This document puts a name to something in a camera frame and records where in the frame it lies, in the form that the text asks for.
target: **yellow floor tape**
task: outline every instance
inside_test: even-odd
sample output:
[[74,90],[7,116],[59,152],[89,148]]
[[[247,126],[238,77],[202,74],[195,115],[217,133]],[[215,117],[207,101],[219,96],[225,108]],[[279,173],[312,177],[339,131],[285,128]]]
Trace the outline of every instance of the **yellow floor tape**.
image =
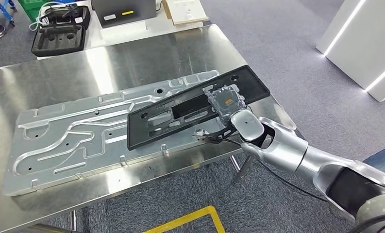
[[195,219],[198,219],[200,217],[203,217],[205,215],[211,215],[212,221],[214,222],[215,229],[218,233],[225,233],[224,227],[222,226],[221,220],[219,219],[219,216],[217,214],[217,211],[212,205],[209,205],[207,207],[204,207],[202,209],[199,209],[197,211],[194,211],[190,214],[187,214],[185,216],[182,216],[180,218],[177,218],[175,220],[172,220],[171,222],[167,222],[161,226],[152,228],[151,230],[148,230],[144,233],[163,233],[167,232],[169,230],[172,230],[174,228],[177,228],[181,225],[184,225],[186,223],[189,223]]

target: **led light strip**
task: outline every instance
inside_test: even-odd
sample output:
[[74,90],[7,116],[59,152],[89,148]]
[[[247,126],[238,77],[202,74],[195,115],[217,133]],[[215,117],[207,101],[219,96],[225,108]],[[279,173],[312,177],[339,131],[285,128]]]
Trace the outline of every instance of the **led light strip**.
[[355,15],[358,13],[361,6],[364,4],[366,0],[360,0],[358,5],[355,7],[351,15],[348,17],[347,21],[345,21],[344,25],[342,26],[341,30],[339,30],[338,34],[335,36],[334,40],[331,42],[330,46],[327,48],[327,50],[324,53],[324,56],[327,56],[328,53],[333,48],[334,44],[337,42],[337,40],[340,38],[340,36],[344,33],[345,29],[348,27],[348,25],[351,23],[351,20],[355,17]]
[[379,83],[383,78],[385,78],[385,71],[377,78],[375,79],[365,90],[364,92],[368,92],[371,90],[377,83]]

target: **stainless steel table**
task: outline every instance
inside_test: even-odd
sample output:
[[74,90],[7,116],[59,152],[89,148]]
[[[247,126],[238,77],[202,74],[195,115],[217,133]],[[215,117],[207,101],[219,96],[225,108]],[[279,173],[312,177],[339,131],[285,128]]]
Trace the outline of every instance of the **stainless steel table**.
[[[127,192],[157,178],[198,168],[238,151],[205,144],[170,156],[123,166],[22,196],[1,194],[3,173],[18,114],[202,71],[224,73],[246,64],[216,25],[41,61],[0,68],[0,232],[34,225],[55,214]],[[295,129],[273,97],[251,104],[258,116]]]

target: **blue cart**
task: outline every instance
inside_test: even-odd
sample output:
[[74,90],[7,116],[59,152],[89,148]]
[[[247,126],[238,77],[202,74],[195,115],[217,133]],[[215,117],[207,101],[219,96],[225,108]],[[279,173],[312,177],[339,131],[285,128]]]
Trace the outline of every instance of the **blue cart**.
[[12,18],[12,16],[6,11],[6,6],[8,5],[11,5],[11,9],[13,11],[16,11],[16,7],[15,7],[15,4],[12,0],[4,0],[3,3],[0,3],[0,11],[2,12],[3,16],[5,16],[5,18],[13,25],[15,26],[15,22],[14,22],[14,19]]

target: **green bin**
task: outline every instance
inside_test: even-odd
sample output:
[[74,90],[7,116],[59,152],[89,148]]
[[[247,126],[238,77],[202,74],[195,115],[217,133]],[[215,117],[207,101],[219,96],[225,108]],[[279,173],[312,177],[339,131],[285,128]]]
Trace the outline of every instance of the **green bin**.
[[48,1],[49,0],[18,0],[32,22],[35,22],[36,17],[38,17],[41,6]]

